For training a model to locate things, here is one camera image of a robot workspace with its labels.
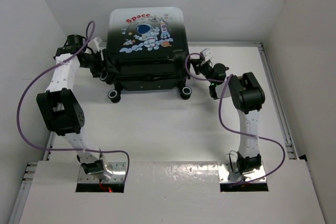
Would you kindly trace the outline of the grey suitcase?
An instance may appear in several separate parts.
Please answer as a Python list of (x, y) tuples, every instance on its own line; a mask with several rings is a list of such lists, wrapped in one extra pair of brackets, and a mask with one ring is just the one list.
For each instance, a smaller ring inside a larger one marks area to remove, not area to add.
[(178, 88), (187, 100), (189, 54), (183, 12), (177, 7), (120, 8), (111, 12), (104, 70), (100, 80), (114, 88), (107, 94), (113, 103), (121, 92)]

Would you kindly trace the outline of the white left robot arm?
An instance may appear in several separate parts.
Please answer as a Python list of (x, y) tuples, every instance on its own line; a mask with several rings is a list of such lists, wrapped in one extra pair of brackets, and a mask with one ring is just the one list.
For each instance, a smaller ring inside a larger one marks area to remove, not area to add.
[(76, 150), (84, 172), (106, 180), (112, 174), (107, 171), (101, 150), (93, 146), (85, 135), (85, 115), (73, 93), (76, 73), (80, 67), (100, 70), (101, 42), (101, 38), (96, 37), (82, 52), (78, 52), (84, 44), (84, 38), (69, 35), (67, 45), (56, 51), (57, 68), (49, 86), (44, 93), (37, 95), (36, 100), (47, 129), (66, 139)]

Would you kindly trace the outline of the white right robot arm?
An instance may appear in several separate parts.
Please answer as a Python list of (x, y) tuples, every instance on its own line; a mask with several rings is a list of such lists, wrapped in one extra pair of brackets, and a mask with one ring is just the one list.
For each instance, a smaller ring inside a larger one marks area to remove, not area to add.
[(202, 74), (210, 82), (209, 94), (217, 100), (222, 95), (224, 85), (228, 84), (228, 91), (224, 96), (232, 99), (240, 121), (240, 144), (237, 152), (236, 166), (238, 173), (243, 174), (259, 169), (261, 154), (258, 147), (258, 118), (265, 102), (265, 93), (252, 72), (242, 76), (233, 75), (226, 78), (228, 68), (222, 63), (214, 66), (205, 57), (188, 59), (196, 74)]

